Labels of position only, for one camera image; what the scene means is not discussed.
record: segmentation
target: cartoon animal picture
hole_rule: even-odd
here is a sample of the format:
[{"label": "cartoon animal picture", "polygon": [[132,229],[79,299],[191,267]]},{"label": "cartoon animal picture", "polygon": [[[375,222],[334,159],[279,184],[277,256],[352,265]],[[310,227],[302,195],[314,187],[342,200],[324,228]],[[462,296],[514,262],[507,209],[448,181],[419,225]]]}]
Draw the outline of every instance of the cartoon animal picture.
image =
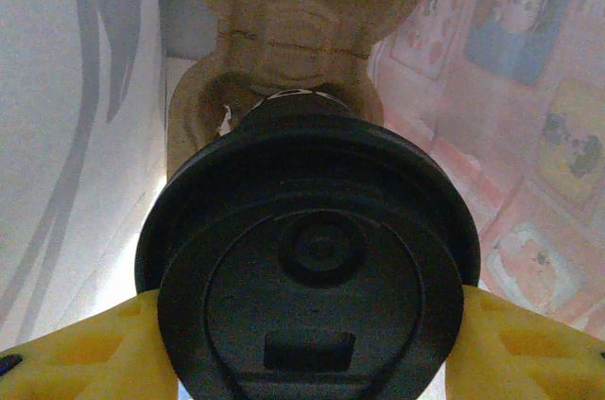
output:
[{"label": "cartoon animal picture", "polygon": [[604,96],[605,90],[591,83],[564,80],[538,139],[538,174],[574,208],[598,195],[604,174]]},{"label": "cartoon animal picture", "polygon": [[456,34],[462,6],[463,0],[421,0],[396,31],[391,57],[437,79]]},{"label": "cartoon animal picture", "polygon": [[466,56],[496,75],[534,84],[569,0],[477,0]]},{"label": "cartoon animal picture", "polygon": [[546,315],[579,291],[580,280],[569,260],[528,221],[498,240],[487,269],[509,299]]},{"label": "cartoon animal picture", "polygon": [[550,145],[562,147],[563,158],[576,178],[593,173],[603,158],[603,145],[596,135],[585,130],[575,133],[567,128],[567,115],[549,113],[542,136]]}]

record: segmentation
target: framed picture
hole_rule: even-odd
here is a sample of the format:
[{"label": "framed picture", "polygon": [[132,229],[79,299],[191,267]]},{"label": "framed picture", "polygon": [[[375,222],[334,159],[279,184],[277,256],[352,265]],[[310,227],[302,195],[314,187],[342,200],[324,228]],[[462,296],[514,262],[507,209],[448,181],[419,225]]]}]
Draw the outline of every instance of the framed picture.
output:
[{"label": "framed picture", "polygon": [[605,90],[566,79],[544,119],[536,171],[546,192],[585,220],[594,211],[605,174]]},{"label": "framed picture", "polygon": [[482,232],[481,255],[490,291],[561,322],[576,321],[605,297],[598,241],[530,180],[511,191]]},{"label": "framed picture", "polygon": [[569,0],[477,0],[466,43],[469,61],[534,85],[558,38]]},{"label": "framed picture", "polygon": [[464,0],[422,0],[395,32],[390,56],[436,80],[456,34]]}]

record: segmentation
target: picture on wall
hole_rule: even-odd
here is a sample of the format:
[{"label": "picture on wall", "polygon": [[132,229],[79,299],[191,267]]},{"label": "picture on wall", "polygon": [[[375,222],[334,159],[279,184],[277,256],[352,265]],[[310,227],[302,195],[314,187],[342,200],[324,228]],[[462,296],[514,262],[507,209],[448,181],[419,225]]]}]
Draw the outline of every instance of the picture on wall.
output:
[{"label": "picture on wall", "polygon": [[569,0],[477,0],[466,57],[524,85],[542,75]]},{"label": "picture on wall", "polygon": [[464,0],[422,0],[395,32],[390,56],[437,79],[456,34]]},{"label": "picture on wall", "polygon": [[605,172],[605,90],[576,79],[555,93],[538,141],[536,168],[565,201],[582,206]]}]

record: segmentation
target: black lid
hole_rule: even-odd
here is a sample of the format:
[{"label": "black lid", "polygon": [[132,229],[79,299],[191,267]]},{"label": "black lid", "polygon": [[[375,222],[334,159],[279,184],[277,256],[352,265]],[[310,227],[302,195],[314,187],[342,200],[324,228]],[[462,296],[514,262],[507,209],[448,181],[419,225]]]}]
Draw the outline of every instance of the black lid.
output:
[{"label": "black lid", "polygon": [[183,166],[136,280],[161,286],[164,344],[195,398],[416,398],[456,340],[478,255],[421,150],[351,117],[286,115]]}]

